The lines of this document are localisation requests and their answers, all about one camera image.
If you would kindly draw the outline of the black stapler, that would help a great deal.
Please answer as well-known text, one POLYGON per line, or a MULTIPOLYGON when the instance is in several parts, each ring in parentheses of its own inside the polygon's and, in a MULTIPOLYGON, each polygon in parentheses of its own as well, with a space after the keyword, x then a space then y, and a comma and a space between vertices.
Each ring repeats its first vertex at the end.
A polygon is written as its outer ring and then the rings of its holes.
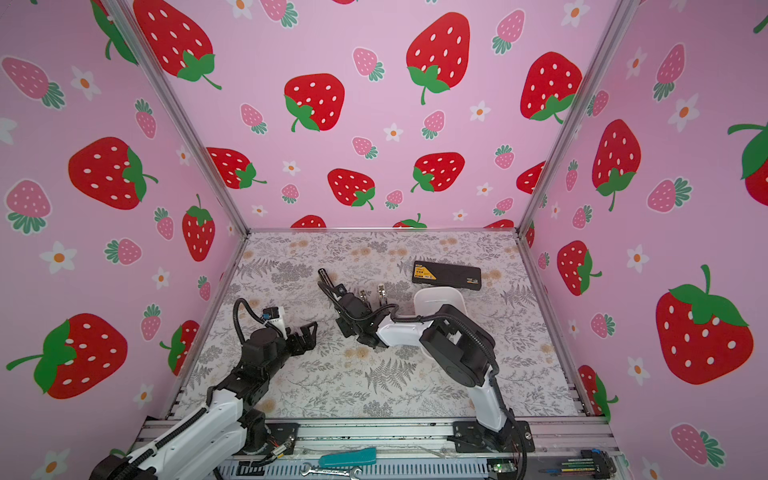
POLYGON ((332 282, 328 272, 324 268, 320 268, 318 270, 318 275, 320 278, 318 282, 320 290, 332 302, 334 306, 338 306, 341 294, 339 293, 335 284, 332 282))

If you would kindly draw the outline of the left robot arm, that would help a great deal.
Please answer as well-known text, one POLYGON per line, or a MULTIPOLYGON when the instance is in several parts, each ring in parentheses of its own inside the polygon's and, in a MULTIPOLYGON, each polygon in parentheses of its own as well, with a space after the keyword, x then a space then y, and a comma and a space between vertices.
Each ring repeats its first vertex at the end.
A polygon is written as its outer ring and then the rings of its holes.
POLYGON ((192 414, 125 456, 110 454, 93 469, 92 479, 220 478, 219 465, 235 454, 261 456, 255 463, 260 468, 293 452, 298 425, 280 424, 272 431, 257 404, 289 358, 315 348, 318 324, 295 332, 284 324, 282 308, 259 316, 242 298, 235 301, 233 321, 241 355, 231 372, 208 388, 192 414))

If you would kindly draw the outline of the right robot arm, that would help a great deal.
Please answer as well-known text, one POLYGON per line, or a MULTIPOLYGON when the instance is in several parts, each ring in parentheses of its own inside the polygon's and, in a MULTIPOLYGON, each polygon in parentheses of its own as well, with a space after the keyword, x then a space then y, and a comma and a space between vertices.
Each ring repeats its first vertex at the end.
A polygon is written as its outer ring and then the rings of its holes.
POLYGON ((447 440, 460 453, 535 451, 531 433, 503 399, 497 376, 496 342, 469 318, 461 292, 430 287, 416 292, 414 314, 400 316, 396 304, 370 303, 328 280, 318 283, 338 314, 344 337, 371 348, 418 347, 454 382, 465 387, 474 405, 473 421, 457 421, 447 440))

